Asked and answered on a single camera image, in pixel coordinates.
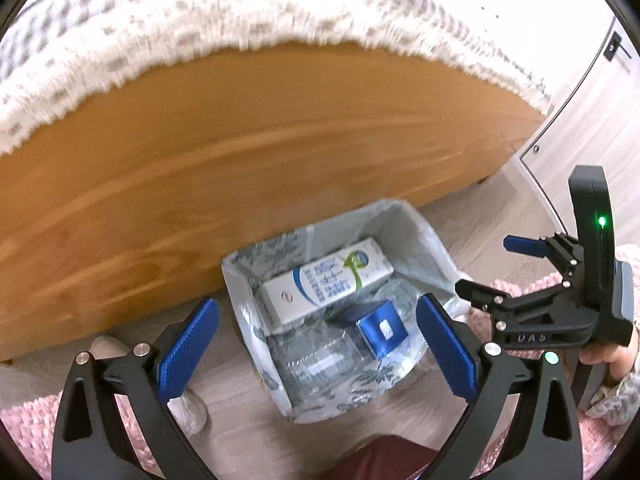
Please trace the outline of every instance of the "white door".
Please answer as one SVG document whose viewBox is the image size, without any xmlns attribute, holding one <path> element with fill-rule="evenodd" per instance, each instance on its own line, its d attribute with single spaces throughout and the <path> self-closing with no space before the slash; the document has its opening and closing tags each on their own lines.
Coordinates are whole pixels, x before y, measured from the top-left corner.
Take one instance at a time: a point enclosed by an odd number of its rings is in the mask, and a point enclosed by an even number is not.
<svg viewBox="0 0 640 480">
<path fill-rule="evenodd" d="M 573 97 L 522 155 L 570 234 L 576 234 L 568 178 L 576 164 L 602 166 L 616 244 L 640 244 L 640 60 L 622 26 L 611 61 L 603 52 Z"/>
</svg>

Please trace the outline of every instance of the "green leaf logo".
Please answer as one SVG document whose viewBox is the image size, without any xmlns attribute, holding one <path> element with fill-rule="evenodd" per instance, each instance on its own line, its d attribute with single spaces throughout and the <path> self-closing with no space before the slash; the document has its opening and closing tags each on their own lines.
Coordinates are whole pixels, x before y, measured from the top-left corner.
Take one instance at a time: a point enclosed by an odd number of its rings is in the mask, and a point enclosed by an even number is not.
<svg viewBox="0 0 640 480">
<path fill-rule="evenodd" d="M 364 269 L 369 265 L 369 257 L 362 251 L 353 251 L 344 259 L 344 266 L 351 269 L 356 279 L 356 290 L 362 288 L 362 280 L 358 275 L 358 269 Z"/>
</svg>

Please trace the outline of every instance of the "door handle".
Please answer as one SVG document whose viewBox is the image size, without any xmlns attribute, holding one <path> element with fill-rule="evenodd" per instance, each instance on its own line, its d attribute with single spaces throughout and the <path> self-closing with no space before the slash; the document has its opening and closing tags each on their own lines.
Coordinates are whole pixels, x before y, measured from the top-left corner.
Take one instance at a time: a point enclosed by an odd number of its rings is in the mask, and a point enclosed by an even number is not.
<svg viewBox="0 0 640 480">
<path fill-rule="evenodd" d="M 616 55 L 618 49 L 622 50 L 626 54 L 626 56 L 631 59 L 631 54 L 629 54 L 625 47 L 622 46 L 622 38 L 617 32 L 614 32 L 611 35 L 611 39 L 609 43 L 607 43 L 606 48 L 604 49 L 604 57 L 606 57 L 609 61 L 613 60 L 613 57 Z"/>
</svg>

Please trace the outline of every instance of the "white carton box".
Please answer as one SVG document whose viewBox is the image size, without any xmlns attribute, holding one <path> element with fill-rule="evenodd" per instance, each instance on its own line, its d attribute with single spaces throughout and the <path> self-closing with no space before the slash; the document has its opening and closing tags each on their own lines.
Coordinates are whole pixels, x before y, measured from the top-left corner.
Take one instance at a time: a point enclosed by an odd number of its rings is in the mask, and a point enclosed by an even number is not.
<svg viewBox="0 0 640 480">
<path fill-rule="evenodd" d="M 373 286 L 394 272 L 373 238 L 366 238 L 260 286 L 271 333 Z"/>
</svg>

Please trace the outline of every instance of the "beige shoe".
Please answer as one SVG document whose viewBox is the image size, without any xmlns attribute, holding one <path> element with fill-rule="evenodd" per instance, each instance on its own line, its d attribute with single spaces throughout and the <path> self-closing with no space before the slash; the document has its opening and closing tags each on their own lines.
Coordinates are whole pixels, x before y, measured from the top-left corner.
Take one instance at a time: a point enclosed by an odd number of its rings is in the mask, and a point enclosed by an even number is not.
<svg viewBox="0 0 640 480">
<path fill-rule="evenodd" d="M 123 356 L 129 353 L 129 348 L 114 337 L 101 335 L 91 344 L 91 353 L 96 359 L 107 359 Z M 185 436 L 199 433 L 207 423 L 207 405 L 188 388 L 181 397 L 171 399 L 167 406 Z"/>
</svg>

